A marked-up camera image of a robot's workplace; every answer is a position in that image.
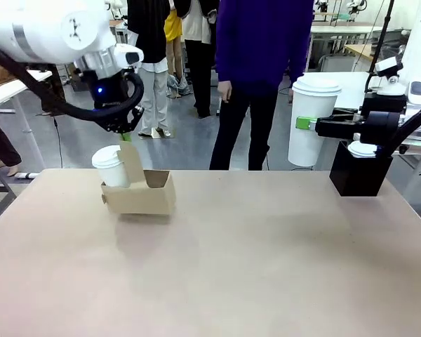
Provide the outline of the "person's right hand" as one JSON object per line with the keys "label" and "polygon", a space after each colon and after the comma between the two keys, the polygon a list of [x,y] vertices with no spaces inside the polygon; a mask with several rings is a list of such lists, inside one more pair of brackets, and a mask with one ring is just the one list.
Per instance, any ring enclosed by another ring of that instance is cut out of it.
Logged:
{"label": "person's right hand", "polygon": [[222,101],[228,103],[232,94],[231,81],[219,81],[218,92],[220,93]]}

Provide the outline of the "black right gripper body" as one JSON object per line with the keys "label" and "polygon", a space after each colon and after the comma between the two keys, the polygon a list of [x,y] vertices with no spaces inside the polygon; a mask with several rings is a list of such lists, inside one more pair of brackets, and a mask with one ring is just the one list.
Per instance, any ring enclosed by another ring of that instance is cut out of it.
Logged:
{"label": "black right gripper body", "polygon": [[400,117],[401,115],[395,112],[370,112],[358,129],[360,142],[387,144],[399,127]]}

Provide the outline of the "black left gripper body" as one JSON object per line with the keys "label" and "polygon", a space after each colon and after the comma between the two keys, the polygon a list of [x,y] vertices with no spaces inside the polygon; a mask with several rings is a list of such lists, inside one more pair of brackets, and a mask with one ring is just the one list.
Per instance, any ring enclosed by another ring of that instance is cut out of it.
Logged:
{"label": "black left gripper body", "polygon": [[125,69],[111,77],[99,79],[94,71],[87,71],[87,86],[93,99],[94,110],[108,109],[129,99],[128,80],[133,69]]}

